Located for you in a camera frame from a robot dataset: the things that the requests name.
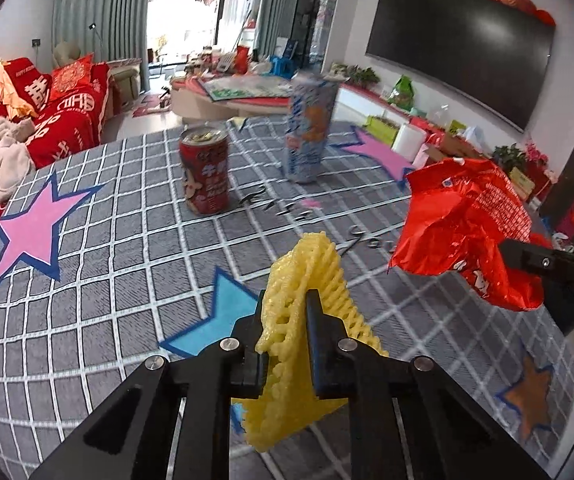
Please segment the grey green left curtain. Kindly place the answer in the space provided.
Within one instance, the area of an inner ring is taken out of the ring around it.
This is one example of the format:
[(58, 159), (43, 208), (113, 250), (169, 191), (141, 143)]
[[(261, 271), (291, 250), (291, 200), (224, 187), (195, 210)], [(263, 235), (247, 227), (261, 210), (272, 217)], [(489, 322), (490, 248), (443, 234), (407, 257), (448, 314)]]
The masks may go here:
[(72, 42), (96, 62), (138, 58), (147, 91), (147, 6), (148, 0), (54, 0), (53, 42)]

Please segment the red plastic snack bag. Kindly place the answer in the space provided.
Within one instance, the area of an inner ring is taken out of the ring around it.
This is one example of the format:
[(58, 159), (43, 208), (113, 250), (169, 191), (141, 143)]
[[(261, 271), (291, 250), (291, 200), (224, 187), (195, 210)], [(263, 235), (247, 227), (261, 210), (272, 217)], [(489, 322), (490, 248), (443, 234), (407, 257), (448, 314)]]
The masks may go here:
[(412, 196), (391, 268), (437, 276), (454, 271), (482, 299), (511, 311), (544, 301), (542, 280), (506, 266), (504, 240), (549, 247), (506, 174), (491, 160), (446, 158), (407, 175)]

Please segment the grey green right curtain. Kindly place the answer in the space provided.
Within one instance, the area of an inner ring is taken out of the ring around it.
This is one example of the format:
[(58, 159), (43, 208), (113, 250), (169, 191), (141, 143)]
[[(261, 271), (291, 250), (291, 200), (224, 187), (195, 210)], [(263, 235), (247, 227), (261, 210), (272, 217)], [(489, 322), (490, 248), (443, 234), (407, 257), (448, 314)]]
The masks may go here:
[(262, 0), (255, 47), (262, 56), (275, 53), (279, 37), (288, 37), (293, 21), (293, 0)]

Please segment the red cardboard gift box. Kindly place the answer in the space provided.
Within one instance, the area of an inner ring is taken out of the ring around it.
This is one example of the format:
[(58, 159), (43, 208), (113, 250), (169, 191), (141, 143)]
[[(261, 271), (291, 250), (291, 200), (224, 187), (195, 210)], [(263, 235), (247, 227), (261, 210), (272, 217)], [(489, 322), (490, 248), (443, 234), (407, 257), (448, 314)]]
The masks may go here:
[(486, 156), (461, 136), (441, 130), (427, 131), (425, 142), (421, 144), (412, 167), (421, 169), (446, 158), (486, 159)]

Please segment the tall blue white can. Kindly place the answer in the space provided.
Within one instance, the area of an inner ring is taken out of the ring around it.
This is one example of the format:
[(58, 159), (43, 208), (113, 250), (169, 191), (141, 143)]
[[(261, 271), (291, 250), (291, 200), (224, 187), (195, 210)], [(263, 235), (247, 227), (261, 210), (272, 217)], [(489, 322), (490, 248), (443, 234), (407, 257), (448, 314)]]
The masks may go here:
[(281, 169), (291, 182), (310, 183), (321, 172), (338, 84), (321, 74), (299, 70), (291, 88)]

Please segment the white cylindrical bin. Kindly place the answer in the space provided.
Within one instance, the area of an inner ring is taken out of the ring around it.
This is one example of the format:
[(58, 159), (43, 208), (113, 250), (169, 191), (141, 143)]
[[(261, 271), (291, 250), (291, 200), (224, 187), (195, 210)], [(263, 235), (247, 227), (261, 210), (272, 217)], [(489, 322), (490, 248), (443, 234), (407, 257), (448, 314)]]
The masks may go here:
[(408, 162), (413, 162), (425, 143), (426, 138), (427, 133), (424, 129), (408, 122), (399, 128), (391, 150), (398, 153)]

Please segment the red drink can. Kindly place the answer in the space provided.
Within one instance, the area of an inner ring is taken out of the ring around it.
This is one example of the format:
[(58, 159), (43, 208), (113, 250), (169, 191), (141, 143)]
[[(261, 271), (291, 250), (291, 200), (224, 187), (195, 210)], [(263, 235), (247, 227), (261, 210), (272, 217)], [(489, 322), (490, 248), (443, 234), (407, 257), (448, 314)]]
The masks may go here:
[(195, 125), (181, 134), (185, 203), (194, 214), (229, 207), (229, 133), (221, 124)]

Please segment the yellow foam fruit net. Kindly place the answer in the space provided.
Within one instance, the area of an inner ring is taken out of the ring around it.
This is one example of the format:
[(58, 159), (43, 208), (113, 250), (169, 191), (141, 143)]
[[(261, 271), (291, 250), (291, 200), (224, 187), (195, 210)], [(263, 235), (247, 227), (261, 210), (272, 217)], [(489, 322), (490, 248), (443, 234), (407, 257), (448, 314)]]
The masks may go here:
[(258, 399), (241, 402), (247, 443), (261, 453), (347, 403), (319, 400), (314, 393), (305, 307), (310, 289), (319, 292), (323, 312), (340, 318), (349, 337), (388, 354), (350, 296), (335, 244), (324, 232), (303, 234), (271, 265), (255, 344), (255, 352), (270, 358), (266, 383)]

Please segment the red covered sofa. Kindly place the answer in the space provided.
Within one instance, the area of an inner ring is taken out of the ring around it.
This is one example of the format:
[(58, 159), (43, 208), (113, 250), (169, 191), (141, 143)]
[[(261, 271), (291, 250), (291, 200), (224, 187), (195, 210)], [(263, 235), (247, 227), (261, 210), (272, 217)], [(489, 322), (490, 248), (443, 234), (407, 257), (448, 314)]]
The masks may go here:
[(34, 133), (26, 144), (36, 170), (100, 145), (110, 94), (106, 63), (93, 61), (91, 83), (55, 101), (52, 73), (39, 72), (29, 58), (0, 59), (0, 117), (31, 119)]

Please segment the grey checked star rug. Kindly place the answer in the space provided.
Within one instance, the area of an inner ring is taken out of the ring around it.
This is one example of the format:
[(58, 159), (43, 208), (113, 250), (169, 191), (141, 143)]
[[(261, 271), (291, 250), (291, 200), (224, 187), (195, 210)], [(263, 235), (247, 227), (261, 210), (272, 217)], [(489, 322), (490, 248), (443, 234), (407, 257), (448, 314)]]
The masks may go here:
[(279, 159), (286, 123), (229, 130), (231, 206), (193, 214), (180, 132), (93, 148), (29, 176), (6, 207), (25, 226), (86, 192), (60, 222), (25, 230), (48, 260), (5, 262), (0, 234), (0, 467), (25, 479), (149, 356), (191, 356), (229, 333), (273, 261), (308, 232), (337, 246), (352, 299), (390, 356), (435, 358), (510, 434), (503, 399), (526, 364), (552, 379), (549, 419), (526, 450), (554, 474), (574, 434), (574, 353), (547, 311), (508, 312), (455, 274), (389, 269), (411, 194), (364, 155), (357, 128), (331, 130), (319, 180), (294, 184)]

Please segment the grey green curtain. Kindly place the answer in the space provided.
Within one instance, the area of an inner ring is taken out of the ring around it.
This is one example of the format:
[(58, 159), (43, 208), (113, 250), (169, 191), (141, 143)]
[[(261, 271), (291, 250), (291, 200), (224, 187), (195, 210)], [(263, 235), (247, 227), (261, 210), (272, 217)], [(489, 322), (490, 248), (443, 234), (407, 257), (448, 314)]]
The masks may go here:
[(275, 53), (279, 37), (288, 37), (293, 21), (293, 0), (262, 0), (255, 47), (262, 56)]
[(147, 91), (147, 6), (148, 0), (54, 0), (53, 42), (72, 42), (96, 62), (138, 58)]

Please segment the large wall television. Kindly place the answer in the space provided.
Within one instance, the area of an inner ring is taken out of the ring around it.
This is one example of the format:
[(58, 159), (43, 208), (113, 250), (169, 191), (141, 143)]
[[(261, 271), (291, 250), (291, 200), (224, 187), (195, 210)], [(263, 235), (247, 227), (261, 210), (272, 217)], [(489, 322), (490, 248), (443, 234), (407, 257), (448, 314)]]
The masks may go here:
[(378, 0), (366, 54), (441, 82), (522, 131), (555, 30), (493, 0)]

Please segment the pink fleece blanket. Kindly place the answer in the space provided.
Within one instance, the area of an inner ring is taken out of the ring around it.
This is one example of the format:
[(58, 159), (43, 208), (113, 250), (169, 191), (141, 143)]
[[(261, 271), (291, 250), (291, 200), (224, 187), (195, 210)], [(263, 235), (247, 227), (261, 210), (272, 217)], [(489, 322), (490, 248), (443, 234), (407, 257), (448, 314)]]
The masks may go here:
[(6, 203), (22, 180), (36, 170), (26, 144), (33, 133), (30, 118), (11, 122), (0, 117), (0, 205)]

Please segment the round coffee table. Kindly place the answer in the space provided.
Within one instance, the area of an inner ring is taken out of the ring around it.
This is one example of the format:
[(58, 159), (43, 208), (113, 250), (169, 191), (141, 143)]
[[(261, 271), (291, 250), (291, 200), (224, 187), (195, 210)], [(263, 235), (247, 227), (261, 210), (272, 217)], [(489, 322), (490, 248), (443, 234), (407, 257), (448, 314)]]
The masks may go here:
[(184, 122), (210, 122), (232, 117), (285, 115), (288, 96), (272, 96), (260, 76), (234, 76), (220, 80), (198, 76), (170, 81), (170, 110)]

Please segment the red embroidered cushion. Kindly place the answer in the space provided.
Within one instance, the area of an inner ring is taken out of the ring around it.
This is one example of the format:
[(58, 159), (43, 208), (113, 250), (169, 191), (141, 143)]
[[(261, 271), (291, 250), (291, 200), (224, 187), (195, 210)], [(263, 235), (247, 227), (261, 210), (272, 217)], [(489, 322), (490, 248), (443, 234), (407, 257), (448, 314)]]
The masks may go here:
[(90, 53), (62, 68), (53, 70), (50, 100), (58, 100), (82, 84), (90, 84), (93, 58), (94, 54)]

